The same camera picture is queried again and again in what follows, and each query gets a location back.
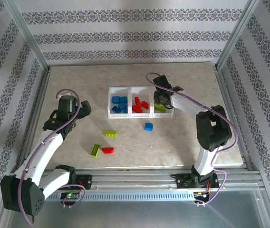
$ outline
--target lime green brick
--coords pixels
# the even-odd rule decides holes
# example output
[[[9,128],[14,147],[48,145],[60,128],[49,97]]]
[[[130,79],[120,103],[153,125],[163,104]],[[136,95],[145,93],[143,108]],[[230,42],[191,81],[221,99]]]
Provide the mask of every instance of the lime green brick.
[[[105,137],[116,137],[116,131],[105,131]]]
[[[97,157],[97,155],[99,153],[99,149],[100,149],[100,145],[94,144],[91,155],[94,157]]]
[[[166,108],[162,104],[156,104],[155,105],[155,110],[164,113]]]

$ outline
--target patterned wallpaper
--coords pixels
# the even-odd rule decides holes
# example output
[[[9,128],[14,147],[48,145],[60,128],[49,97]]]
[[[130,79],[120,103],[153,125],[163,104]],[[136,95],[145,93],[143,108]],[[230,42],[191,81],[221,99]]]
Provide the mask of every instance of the patterned wallpaper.
[[[222,68],[251,162],[270,198],[270,0],[262,0]]]
[[[216,62],[247,0],[15,1],[50,65]]]
[[[41,76],[38,61],[0,1],[0,180],[24,145]]]

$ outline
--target red lego brick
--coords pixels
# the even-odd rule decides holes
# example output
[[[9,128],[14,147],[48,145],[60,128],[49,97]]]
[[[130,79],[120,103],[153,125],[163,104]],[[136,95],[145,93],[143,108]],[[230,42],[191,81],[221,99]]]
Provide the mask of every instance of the red lego brick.
[[[147,102],[145,102],[145,101],[143,101],[143,102],[141,103],[141,106],[142,106],[143,108],[145,108],[145,109],[149,109],[149,104],[148,104]]]
[[[143,110],[140,107],[137,107],[136,105],[132,106],[132,110],[136,113],[143,113]]]
[[[135,104],[137,107],[141,107],[141,103],[140,103],[140,100],[139,100],[139,97],[135,97]]]
[[[101,148],[103,153],[114,153],[114,148],[113,147],[104,147]]]

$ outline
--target marble tabletop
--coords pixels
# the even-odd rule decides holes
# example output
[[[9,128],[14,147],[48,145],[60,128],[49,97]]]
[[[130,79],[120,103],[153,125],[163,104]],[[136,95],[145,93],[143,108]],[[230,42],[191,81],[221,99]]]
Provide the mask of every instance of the marble tabletop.
[[[81,101],[89,101],[92,113],[77,121],[76,127],[52,156],[47,169],[59,164],[75,168],[193,165],[200,150],[196,124],[182,111],[176,109],[173,118],[108,119],[108,88],[150,86],[145,79],[148,72],[165,74],[172,86],[182,87],[206,105],[224,106],[211,63],[54,66],[51,68],[33,146],[40,137],[44,122],[58,108],[58,100],[55,99],[58,90],[75,90]],[[153,131],[144,130],[146,122],[153,123]],[[117,131],[117,137],[105,137],[105,130]],[[95,158],[90,155],[95,143],[101,147],[114,147],[115,152],[103,154],[100,151]],[[238,147],[223,152],[216,161],[216,166],[228,164],[243,164]]]

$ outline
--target blue lego brick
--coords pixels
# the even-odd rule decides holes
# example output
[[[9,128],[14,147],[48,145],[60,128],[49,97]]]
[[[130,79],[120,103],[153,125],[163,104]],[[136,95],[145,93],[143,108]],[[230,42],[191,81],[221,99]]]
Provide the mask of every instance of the blue lego brick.
[[[120,110],[124,110],[126,108],[126,104],[124,102],[119,103],[118,107]]]
[[[120,108],[118,108],[116,105],[112,108],[112,111],[114,113],[120,113],[121,112]]]
[[[120,97],[120,102],[127,103],[127,97],[126,96],[121,96]]]
[[[112,103],[119,104],[120,103],[120,98],[118,96],[113,96],[112,97]]]
[[[153,124],[152,123],[145,123],[145,130],[146,131],[152,131],[153,130]]]

